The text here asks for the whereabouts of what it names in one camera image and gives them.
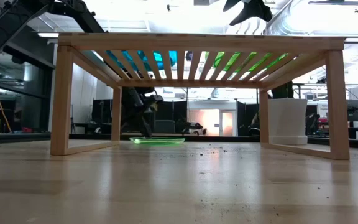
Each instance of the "wooden floor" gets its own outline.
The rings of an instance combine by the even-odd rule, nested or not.
[[[256,143],[123,142],[58,157],[49,144],[0,144],[0,224],[358,223],[358,149],[331,161]]]

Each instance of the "white pot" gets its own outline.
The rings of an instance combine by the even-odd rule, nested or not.
[[[306,99],[268,100],[268,131],[270,144],[302,145],[305,135]]]

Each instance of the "duct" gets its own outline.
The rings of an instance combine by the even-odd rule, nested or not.
[[[290,0],[263,35],[358,35],[358,1]]]

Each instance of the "white planter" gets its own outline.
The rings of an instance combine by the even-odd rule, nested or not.
[[[305,135],[306,99],[271,99],[268,101],[270,144],[302,145]]]

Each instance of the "green tray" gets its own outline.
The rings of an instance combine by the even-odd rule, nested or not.
[[[185,138],[170,138],[170,137],[158,137],[158,138],[131,137],[129,139],[135,144],[148,144],[153,146],[167,146],[172,144],[181,144],[185,142]]]

